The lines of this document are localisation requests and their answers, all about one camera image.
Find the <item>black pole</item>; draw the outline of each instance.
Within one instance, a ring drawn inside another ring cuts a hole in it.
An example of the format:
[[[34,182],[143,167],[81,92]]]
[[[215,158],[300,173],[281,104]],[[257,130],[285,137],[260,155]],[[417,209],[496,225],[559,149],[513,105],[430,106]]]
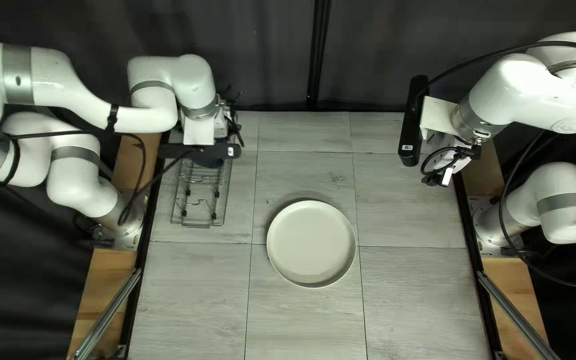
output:
[[[479,301],[481,319],[486,332],[488,349],[490,350],[490,358],[497,359],[498,357],[496,355],[502,352],[501,341],[499,340],[499,332],[497,330],[495,314],[492,310],[490,295],[477,280],[477,272],[484,271],[484,264],[481,262],[477,235],[475,233],[475,228],[472,225],[472,217],[470,216],[468,194],[466,194],[466,187],[463,184],[461,173],[452,176],[452,182],[454,184],[455,195],[457,196],[457,205],[459,207],[461,225],[463,226],[463,236],[466,239],[466,250],[468,251],[468,257],[470,258],[470,266],[472,268],[477,300]]]
[[[331,2],[332,0],[315,0],[315,9],[312,16],[310,68],[308,70],[308,90],[306,92],[306,105],[312,110],[317,108],[319,100],[319,82],[321,81],[321,67],[326,50]]]

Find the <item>metal dish rack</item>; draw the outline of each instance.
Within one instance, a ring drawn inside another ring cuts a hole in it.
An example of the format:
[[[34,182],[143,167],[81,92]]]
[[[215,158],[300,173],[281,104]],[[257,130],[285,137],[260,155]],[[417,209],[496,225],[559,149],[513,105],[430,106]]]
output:
[[[210,228],[225,221],[232,160],[207,168],[191,159],[181,161],[170,222]]]

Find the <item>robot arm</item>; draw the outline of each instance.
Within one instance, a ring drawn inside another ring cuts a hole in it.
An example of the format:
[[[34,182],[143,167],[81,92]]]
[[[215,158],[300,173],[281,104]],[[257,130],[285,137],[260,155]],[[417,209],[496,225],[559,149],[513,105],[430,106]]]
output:
[[[576,32],[541,41],[576,42]],[[447,147],[470,150],[512,122],[557,133],[576,133],[576,48],[534,47],[527,54],[507,55],[484,74],[459,104],[425,96],[421,112],[408,118],[419,119],[420,137],[436,151]],[[406,166],[418,162],[418,155],[417,160],[410,159],[415,147],[418,154],[420,143],[400,142],[399,155]],[[440,151],[422,169],[426,175],[422,181],[447,186],[450,176],[470,160],[453,150]]]
[[[232,115],[222,106],[211,68],[203,58],[192,54],[133,58],[128,64],[128,82],[133,107],[116,106],[82,84],[64,53],[0,43],[0,120],[4,104],[58,106],[101,129],[116,119],[114,130],[122,133],[163,132],[181,119],[183,146],[212,146],[215,138],[228,137],[226,123]],[[4,121],[1,130],[23,135],[78,129],[37,113],[16,113]],[[139,228],[141,210],[131,211],[122,225],[117,222],[127,202],[98,176],[100,145],[96,137],[27,138],[18,140],[18,145],[16,149],[11,143],[0,142],[0,181],[8,178],[18,155],[9,184],[30,187],[47,179],[47,194],[53,202],[80,211],[119,236],[132,236]],[[236,157],[234,151],[228,155]]]
[[[542,165],[508,196],[503,214],[510,236],[541,225],[548,241],[576,243],[576,165]],[[473,221],[482,241],[495,246],[507,245],[499,223],[499,203],[477,210]]]
[[[552,40],[576,42],[576,32],[540,41]],[[511,122],[576,133],[576,48],[536,47],[501,58],[452,116],[466,140],[485,140]]]
[[[177,102],[189,121],[184,143],[214,144],[220,114],[212,71],[197,55],[140,56],[128,64],[134,107],[118,107],[115,130],[158,133],[178,120]],[[0,43],[0,119],[4,104],[59,106],[101,129],[112,105],[94,96],[77,77],[68,57],[57,50]]]

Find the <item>black curtain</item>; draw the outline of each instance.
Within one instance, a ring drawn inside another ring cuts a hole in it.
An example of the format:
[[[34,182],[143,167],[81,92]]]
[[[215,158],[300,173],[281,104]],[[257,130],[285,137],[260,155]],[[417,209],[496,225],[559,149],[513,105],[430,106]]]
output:
[[[94,94],[119,104],[128,60],[195,53],[218,91],[243,92],[242,106],[303,106],[311,23],[311,0],[0,0],[0,42],[63,51]]]
[[[82,236],[0,188],[0,359],[66,357],[92,257]]]

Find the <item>wooden base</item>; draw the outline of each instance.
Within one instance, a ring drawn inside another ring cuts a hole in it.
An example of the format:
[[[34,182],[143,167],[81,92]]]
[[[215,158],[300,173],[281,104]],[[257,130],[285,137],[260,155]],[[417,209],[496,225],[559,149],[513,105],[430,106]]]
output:
[[[483,258],[484,271],[532,327],[548,341],[541,312],[532,288],[528,267],[518,258]],[[508,360],[541,360],[501,307],[493,301],[501,347]]]

